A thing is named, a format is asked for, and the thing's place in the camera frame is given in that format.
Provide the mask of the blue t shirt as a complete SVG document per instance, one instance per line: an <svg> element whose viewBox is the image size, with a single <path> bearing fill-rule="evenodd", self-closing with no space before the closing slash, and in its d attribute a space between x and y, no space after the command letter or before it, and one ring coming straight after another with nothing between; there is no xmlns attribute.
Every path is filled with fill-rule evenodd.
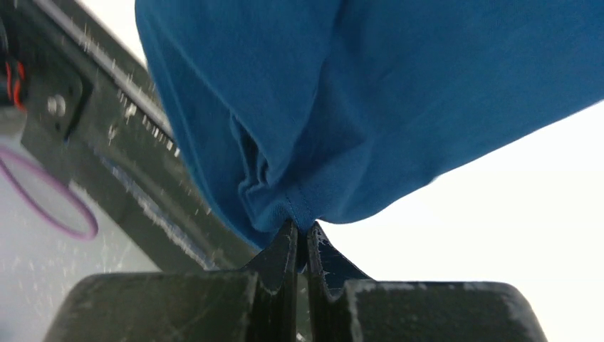
<svg viewBox="0 0 604 342"><path fill-rule="evenodd" d="M603 99L601 1L137 1L135 20L190 177L260 249Z"/></svg>

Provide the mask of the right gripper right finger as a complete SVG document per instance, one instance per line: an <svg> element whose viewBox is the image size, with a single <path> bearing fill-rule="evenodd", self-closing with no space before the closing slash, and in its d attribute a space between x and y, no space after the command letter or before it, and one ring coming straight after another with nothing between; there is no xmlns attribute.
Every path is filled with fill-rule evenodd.
<svg viewBox="0 0 604 342"><path fill-rule="evenodd" d="M510 284L377 281L315 224L307 235L314 341L546 341L531 305Z"/></svg>

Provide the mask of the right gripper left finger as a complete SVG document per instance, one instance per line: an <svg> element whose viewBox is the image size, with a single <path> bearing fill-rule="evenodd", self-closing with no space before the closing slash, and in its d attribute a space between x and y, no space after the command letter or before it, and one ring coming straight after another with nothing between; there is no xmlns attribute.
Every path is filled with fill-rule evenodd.
<svg viewBox="0 0 604 342"><path fill-rule="evenodd" d="M294 341L298 230L285 223L240 269L118 273L70 291L46 341Z"/></svg>

